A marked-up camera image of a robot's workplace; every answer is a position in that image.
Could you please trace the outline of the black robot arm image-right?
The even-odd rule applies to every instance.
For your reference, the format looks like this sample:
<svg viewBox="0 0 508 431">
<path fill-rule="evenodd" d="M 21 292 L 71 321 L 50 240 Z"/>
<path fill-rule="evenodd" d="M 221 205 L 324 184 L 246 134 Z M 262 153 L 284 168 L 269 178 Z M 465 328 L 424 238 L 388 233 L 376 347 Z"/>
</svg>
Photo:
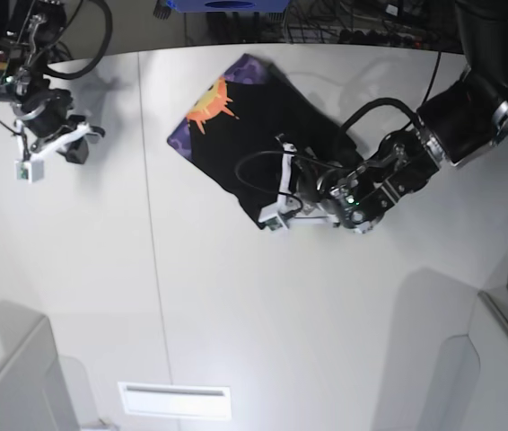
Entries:
<svg viewBox="0 0 508 431">
<path fill-rule="evenodd" d="M 424 188 L 443 163 L 461 165 L 508 136 L 508 1 L 457 1 L 454 7 L 466 66 L 449 88 L 416 110 L 390 97 L 369 101 L 338 129 L 333 161 L 319 168 L 295 161 L 297 195 L 332 224 L 364 233 Z M 364 159 L 344 141 L 352 126 L 381 107 L 397 109 L 409 125 L 388 133 Z"/>
</svg>

